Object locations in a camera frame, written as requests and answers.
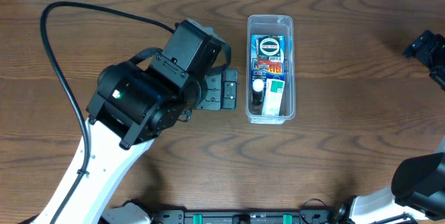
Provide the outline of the black bottle white cap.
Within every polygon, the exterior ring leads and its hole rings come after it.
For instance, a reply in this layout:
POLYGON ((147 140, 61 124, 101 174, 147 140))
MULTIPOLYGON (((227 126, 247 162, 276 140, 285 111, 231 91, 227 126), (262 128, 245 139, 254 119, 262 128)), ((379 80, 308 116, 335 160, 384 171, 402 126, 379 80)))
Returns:
POLYGON ((262 79, 255 79, 252 82, 252 104, 254 106, 261 106, 264 101, 264 81, 262 79))

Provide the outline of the blue Kool Fever box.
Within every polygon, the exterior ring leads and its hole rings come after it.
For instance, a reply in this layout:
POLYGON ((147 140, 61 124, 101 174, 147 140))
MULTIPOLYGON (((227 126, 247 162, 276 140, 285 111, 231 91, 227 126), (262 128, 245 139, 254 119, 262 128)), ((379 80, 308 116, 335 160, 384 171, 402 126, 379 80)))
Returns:
POLYGON ((251 81, 261 79, 285 80, 284 35, 251 35, 250 76, 251 81))

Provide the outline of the white green medicine box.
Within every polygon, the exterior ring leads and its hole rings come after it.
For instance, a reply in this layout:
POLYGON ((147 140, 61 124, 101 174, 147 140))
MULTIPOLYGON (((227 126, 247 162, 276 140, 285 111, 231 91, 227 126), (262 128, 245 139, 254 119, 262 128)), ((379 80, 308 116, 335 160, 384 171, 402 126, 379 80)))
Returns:
POLYGON ((280 79, 267 79, 262 115, 278 116, 280 114, 285 81, 280 79))

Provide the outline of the red small box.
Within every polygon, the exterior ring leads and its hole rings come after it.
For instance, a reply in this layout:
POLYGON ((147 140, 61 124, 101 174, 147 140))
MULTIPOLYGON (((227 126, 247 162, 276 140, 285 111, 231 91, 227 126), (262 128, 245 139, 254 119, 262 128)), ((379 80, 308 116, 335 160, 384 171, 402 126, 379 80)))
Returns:
POLYGON ((258 60, 255 64, 255 69, 262 70, 269 74, 281 75, 284 73, 283 63, 280 61, 258 60))

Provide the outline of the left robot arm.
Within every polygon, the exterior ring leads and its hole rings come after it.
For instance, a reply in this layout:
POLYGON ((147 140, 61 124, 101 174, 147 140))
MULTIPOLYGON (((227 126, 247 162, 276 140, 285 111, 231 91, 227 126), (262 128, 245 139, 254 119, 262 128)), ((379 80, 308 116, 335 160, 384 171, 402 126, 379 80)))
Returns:
POLYGON ((96 223, 130 167, 161 132, 203 109, 215 65, 230 46, 210 28, 186 19, 162 48, 146 48, 98 77, 74 158, 37 223, 96 223))

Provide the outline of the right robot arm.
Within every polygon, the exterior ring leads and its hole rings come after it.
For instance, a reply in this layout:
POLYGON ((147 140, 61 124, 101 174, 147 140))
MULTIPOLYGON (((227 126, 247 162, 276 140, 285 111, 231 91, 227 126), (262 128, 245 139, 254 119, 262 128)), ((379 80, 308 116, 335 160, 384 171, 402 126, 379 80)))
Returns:
MULTIPOLYGON (((424 31, 404 50, 444 89, 444 36, 424 31)), ((328 223, 418 223, 444 219, 444 142, 432 154, 404 160, 391 185, 340 205, 328 223)))

